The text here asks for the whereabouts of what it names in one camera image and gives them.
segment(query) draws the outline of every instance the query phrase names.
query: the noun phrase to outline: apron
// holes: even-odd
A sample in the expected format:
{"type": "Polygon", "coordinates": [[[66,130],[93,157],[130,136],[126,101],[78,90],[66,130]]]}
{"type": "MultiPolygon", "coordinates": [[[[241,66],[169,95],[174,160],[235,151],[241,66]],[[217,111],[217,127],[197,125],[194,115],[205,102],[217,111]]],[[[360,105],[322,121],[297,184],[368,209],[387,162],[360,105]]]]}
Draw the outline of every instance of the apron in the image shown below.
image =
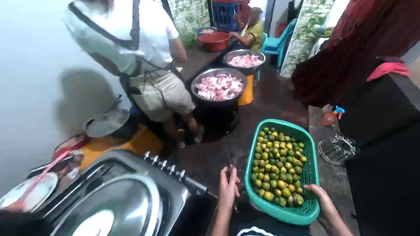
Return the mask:
{"type": "MultiPolygon", "coordinates": [[[[96,32],[98,32],[99,34],[103,35],[105,38],[111,40],[112,42],[125,47],[127,49],[130,50],[137,50],[139,48],[139,34],[140,34],[140,24],[139,24],[139,4],[140,4],[140,0],[133,0],[133,21],[132,21],[132,27],[131,27],[131,31],[130,31],[130,36],[131,36],[131,40],[122,40],[119,39],[113,35],[111,35],[110,33],[108,33],[106,30],[104,30],[103,28],[101,28],[99,25],[97,25],[95,22],[93,22],[89,17],[85,16],[75,5],[74,3],[70,3],[68,5],[69,10],[82,22],[84,22],[86,25],[88,25],[89,27],[91,27],[93,30],[95,30],[96,32]]],[[[159,66],[155,66],[153,65],[151,62],[147,61],[146,59],[137,56],[136,57],[136,68],[133,71],[132,74],[128,75],[126,73],[120,72],[119,77],[120,77],[120,84],[124,90],[124,92],[126,93],[128,99],[130,100],[130,102],[132,103],[132,105],[136,106],[137,109],[141,110],[139,108],[139,106],[137,105],[137,103],[134,101],[132,94],[139,94],[141,95],[141,91],[136,88],[136,87],[131,87],[130,83],[129,83],[129,79],[136,77],[138,75],[140,75],[141,73],[141,68],[142,68],[142,64],[143,63],[147,63],[150,66],[152,66],[153,68],[155,68],[154,70],[147,70],[144,71],[144,77],[146,78],[148,74],[151,73],[155,73],[157,71],[169,71],[172,72],[176,77],[178,77],[181,81],[184,82],[184,78],[181,75],[181,73],[179,73],[179,71],[175,68],[175,66],[173,65],[173,63],[171,62],[169,65],[165,66],[165,67],[159,67],[159,66]]],[[[160,89],[158,89],[160,92],[160,95],[162,97],[163,100],[163,104],[166,105],[165,102],[165,98],[163,96],[163,93],[160,89]]]]}

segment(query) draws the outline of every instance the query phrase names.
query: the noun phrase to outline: red plastic basin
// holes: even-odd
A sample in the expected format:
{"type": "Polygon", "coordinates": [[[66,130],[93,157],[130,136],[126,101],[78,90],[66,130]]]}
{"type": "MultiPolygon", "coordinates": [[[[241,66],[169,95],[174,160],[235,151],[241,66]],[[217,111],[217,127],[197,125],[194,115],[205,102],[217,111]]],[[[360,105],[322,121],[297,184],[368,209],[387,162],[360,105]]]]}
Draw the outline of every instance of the red plastic basin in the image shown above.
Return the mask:
{"type": "Polygon", "coordinates": [[[229,45],[230,34],[225,32],[214,32],[210,34],[202,34],[198,40],[203,47],[209,51],[222,51],[229,45]]]}

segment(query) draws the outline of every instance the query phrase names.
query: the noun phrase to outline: hand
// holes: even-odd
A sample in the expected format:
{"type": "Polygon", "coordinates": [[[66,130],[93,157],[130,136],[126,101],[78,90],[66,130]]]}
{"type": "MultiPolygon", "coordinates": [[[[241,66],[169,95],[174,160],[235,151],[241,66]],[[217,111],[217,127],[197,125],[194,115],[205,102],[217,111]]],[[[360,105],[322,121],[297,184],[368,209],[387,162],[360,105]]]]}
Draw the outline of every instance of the hand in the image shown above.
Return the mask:
{"type": "Polygon", "coordinates": [[[237,176],[237,169],[231,165],[231,176],[228,182],[226,176],[228,168],[225,167],[220,172],[220,190],[219,190],[219,211],[223,213],[232,213],[232,208],[235,200],[235,196],[239,197],[239,190],[236,184],[241,181],[237,176]]]}
{"type": "Polygon", "coordinates": [[[229,34],[230,35],[233,35],[233,36],[235,36],[235,37],[239,37],[240,35],[239,35],[239,33],[238,32],[229,32],[229,34]]]}
{"type": "Polygon", "coordinates": [[[304,185],[305,189],[312,191],[319,197],[319,202],[321,205],[321,213],[327,220],[333,220],[335,217],[340,217],[336,207],[334,206],[333,201],[328,196],[327,192],[318,185],[310,184],[304,185]]]}

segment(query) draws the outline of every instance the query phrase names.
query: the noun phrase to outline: raw meat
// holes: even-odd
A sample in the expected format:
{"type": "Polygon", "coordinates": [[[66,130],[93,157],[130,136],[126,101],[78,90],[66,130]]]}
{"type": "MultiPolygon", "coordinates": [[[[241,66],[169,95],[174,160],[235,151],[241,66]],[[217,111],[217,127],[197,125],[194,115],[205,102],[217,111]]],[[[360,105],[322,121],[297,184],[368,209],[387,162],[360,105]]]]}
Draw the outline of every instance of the raw meat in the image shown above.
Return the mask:
{"type": "Polygon", "coordinates": [[[238,66],[244,68],[250,68],[257,65],[260,65],[263,61],[261,61],[257,55],[249,55],[246,54],[245,56],[236,56],[233,57],[231,61],[229,61],[229,65],[231,66],[238,66]]]}
{"type": "Polygon", "coordinates": [[[225,74],[218,74],[216,77],[203,77],[201,84],[194,86],[198,88],[198,96],[208,100],[225,100],[236,96],[244,88],[241,79],[225,74]]]}
{"type": "Polygon", "coordinates": [[[212,29],[203,29],[203,30],[201,30],[201,33],[202,34],[209,34],[209,33],[213,33],[214,32],[214,30],[212,30],[212,29]]]}

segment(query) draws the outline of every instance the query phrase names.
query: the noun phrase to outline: yellow shirt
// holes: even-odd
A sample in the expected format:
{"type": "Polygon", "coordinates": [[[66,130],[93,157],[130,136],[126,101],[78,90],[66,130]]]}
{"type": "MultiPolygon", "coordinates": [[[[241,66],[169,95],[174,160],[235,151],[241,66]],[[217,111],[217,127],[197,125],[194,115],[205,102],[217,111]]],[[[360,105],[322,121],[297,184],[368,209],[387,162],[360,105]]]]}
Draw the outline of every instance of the yellow shirt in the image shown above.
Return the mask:
{"type": "Polygon", "coordinates": [[[247,36],[249,34],[252,34],[255,38],[255,40],[251,44],[251,49],[254,51],[261,51],[261,42],[263,41],[263,24],[259,22],[256,25],[253,25],[252,27],[248,27],[247,30],[245,30],[245,35],[247,36]]]}

